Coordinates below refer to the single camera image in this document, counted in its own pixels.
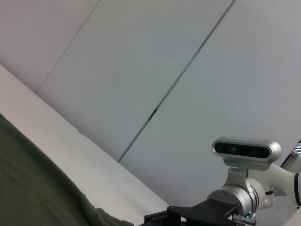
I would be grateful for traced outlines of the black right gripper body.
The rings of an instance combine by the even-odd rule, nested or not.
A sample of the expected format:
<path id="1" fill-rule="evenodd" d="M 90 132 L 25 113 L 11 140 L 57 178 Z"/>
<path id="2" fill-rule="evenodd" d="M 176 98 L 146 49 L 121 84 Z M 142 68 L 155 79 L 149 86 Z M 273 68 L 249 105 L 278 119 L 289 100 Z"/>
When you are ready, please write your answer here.
<path id="1" fill-rule="evenodd" d="M 165 211 L 144 216 L 145 226 L 231 226 L 229 217 L 238 205 L 207 199 L 193 207 L 169 206 Z"/>

